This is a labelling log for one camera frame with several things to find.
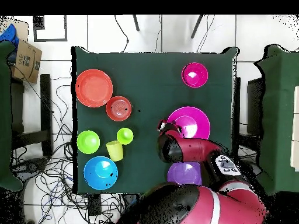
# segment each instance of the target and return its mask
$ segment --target lime green bowl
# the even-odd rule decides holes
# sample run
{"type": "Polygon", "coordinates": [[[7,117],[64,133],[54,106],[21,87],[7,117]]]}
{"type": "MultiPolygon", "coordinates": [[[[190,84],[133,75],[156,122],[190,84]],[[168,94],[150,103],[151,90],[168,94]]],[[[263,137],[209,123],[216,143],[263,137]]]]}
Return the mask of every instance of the lime green bowl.
{"type": "Polygon", "coordinates": [[[77,138],[78,149],[84,154],[92,154],[100,147],[100,138],[94,131],[82,131],[77,138]]]}
{"type": "Polygon", "coordinates": [[[117,132],[116,138],[121,144],[129,144],[133,141],[134,135],[129,128],[122,128],[117,132]]]}

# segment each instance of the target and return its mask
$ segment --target label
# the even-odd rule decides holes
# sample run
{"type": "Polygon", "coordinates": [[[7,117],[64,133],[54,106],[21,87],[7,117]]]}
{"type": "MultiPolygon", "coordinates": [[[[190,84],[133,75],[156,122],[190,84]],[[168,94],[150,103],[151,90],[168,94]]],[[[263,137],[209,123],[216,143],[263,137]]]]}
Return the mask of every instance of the label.
{"type": "Polygon", "coordinates": [[[215,160],[220,172],[224,175],[237,176],[241,175],[239,169],[230,158],[225,155],[220,155],[215,160]]]}

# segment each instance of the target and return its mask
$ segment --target white stripe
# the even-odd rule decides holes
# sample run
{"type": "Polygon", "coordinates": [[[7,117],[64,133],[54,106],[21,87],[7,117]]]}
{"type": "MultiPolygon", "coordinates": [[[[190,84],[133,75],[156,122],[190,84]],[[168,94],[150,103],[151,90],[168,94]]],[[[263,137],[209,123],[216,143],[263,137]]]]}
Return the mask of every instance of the white stripe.
{"type": "Polygon", "coordinates": [[[219,191],[227,192],[227,191],[234,191],[237,189],[244,189],[253,192],[248,185],[242,182],[233,182],[233,183],[228,183],[225,185],[223,188],[221,188],[219,191]]]}
{"type": "Polygon", "coordinates": [[[218,195],[210,189],[213,196],[213,214],[210,224],[218,224],[220,218],[220,201],[218,195]]]}

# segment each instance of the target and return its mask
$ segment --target orange plate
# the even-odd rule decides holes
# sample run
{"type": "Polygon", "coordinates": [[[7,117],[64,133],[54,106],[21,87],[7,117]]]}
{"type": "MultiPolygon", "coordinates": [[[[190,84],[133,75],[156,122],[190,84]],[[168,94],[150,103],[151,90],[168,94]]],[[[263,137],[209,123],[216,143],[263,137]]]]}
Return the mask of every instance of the orange plate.
{"type": "Polygon", "coordinates": [[[109,76],[98,69],[83,71],[76,81],[78,100],[87,107],[105,105],[112,96],[113,85],[109,76]]]}

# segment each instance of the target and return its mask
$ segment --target blue cloth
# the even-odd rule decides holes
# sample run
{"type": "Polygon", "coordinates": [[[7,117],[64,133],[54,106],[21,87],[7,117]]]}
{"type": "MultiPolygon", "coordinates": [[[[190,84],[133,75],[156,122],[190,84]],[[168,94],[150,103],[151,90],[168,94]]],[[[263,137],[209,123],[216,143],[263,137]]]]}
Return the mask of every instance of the blue cloth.
{"type": "Polygon", "coordinates": [[[16,50],[18,49],[19,45],[19,38],[16,36],[16,28],[13,24],[10,24],[7,29],[0,35],[0,41],[8,40],[15,45],[16,50]]]}

